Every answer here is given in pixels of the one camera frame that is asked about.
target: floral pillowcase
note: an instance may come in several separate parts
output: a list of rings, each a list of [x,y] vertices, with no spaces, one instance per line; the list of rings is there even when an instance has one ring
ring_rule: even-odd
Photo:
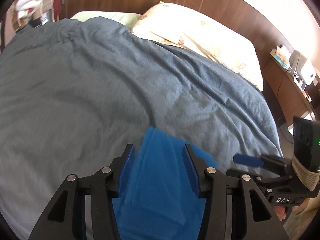
[[[263,90],[253,44],[195,10],[160,2],[141,16],[132,33],[143,39],[190,49],[223,64]]]

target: white device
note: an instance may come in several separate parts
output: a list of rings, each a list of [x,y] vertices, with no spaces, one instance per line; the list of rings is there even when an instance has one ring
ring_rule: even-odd
[[[295,79],[294,72],[296,71],[304,83],[301,87],[310,85],[316,77],[316,71],[311,61],[303,54],[301,54],[301,52],[294,50],[294,52],[291,54],[289,62],[292,68],[292,78]]]

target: wooden headboard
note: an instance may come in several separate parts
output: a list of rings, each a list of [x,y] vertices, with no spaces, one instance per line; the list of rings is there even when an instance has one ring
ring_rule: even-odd
[[[269,53],[280,44],[293,47],[281,32],[260,12],[243,0],[62,0],[61,17],[71,18],[77,12],[115,11],[145,13],[159,1],[177,3],[197,10],[249,39],[263,69]]]

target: wooden shelf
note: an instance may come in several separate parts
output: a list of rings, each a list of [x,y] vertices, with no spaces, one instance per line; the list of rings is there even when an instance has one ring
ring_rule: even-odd
[[[271,55],[262,76],[276,95],[288,127],[293,124],[294,116],[302,117],[308,113],[314,116],[305,92],[298,88],[289,71],[281,67]]]

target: beige strap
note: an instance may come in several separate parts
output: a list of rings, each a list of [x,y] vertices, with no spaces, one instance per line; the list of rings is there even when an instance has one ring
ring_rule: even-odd
[[[310,191],[313,191],[316,188],[316,185],[319,181],[320,173],[308,171],[293,155],[292,158],[292,168],[297,174],[300,181],[305,185]]]

